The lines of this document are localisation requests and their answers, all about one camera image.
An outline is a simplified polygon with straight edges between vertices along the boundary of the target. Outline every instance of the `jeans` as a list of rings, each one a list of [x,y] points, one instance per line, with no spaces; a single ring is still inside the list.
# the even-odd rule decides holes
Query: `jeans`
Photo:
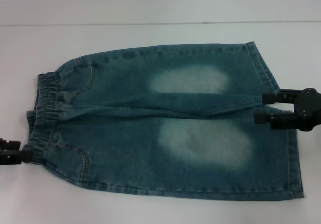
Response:
[[[279,87],[253,42],[83,56],[38,77],[32,163],[79,187],[217,200],[303,197],[296,130],[255,125]]]

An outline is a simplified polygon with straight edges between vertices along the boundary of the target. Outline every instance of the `denim pants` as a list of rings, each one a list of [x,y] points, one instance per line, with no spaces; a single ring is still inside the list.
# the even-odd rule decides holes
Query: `denim pants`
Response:
[[[38,77],[33,163],[79,187],[217,200],[303,197],[296,130],[255,125],[279,87],[253,42],[83,56]]]

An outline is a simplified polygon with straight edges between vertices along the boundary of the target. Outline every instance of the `white surface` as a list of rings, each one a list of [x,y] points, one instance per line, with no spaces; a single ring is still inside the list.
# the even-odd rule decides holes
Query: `white surface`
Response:
[[[0,0],[0,24],[321,21],[321,0]]]
[[[321,90],[321,24],[0,27],[0,137],[27,138],[36,77],[85,54],[188,43],[255,41],[283,88]],[[0,220],[54,223],[321,223],[321,127],[299,132],[306,198],[237,202],[135,196],[73,186],[41,166],[0,167]]]

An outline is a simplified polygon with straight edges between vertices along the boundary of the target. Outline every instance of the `black clamp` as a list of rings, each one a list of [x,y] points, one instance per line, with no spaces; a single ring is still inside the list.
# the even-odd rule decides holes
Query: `black clamp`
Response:
[[[20,165],[21,162],[30,162],[33,151],[31,149],[19,150],[19,141],[9,141],[0,138],[0,165]]]
[[[270,122],[272,129],[299,129],[301,131],[311,131],[315,126],[321,124],[321,94],[314,88],[281,89],[277,94],[263,94],[262,102],[263,104],[292,103],[294,104],[294,112],[281,114],[256,112],[254,113],[256,124]]]

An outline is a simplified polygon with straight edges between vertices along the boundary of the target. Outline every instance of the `hem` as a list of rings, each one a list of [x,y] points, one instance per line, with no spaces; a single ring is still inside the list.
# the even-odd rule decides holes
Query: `hem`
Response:
[[[289,143],[289,189],[303,193],[299,152],[297,146],[297,131],[288,130]]]
[[[250,58],[254,64],[254,67],[257,70],[258,75],[260,76],[263,84],[265,85],[267,92],[277,92],[280,90],[275,78],[273,77],[270,69],[267,67],[264,62],[261,54],[259,53],[254,42],[249,42],[246,44]]]
[[[29,125],[28,142],[24,148],[34,151],[31,163],[42,164],[43,152],[50,142],[59,116],[57,105],[59,76],[49,72],[38,76],[35,108],[27,112]]]
[[[148,190],[130,186],[110,185],[106,183],[81,182],[64,176],[50,166],[44,166],[48,171],[59,178],[80,188],[89,190],[99,190],[119,194],[163,196],[188,199],[207,200],[235,200],[235,201],[281,201],[304,198],[304,193],[300,190],[275,190],[262,192],[201,192],[201,191],[171,191],[171,190]]]

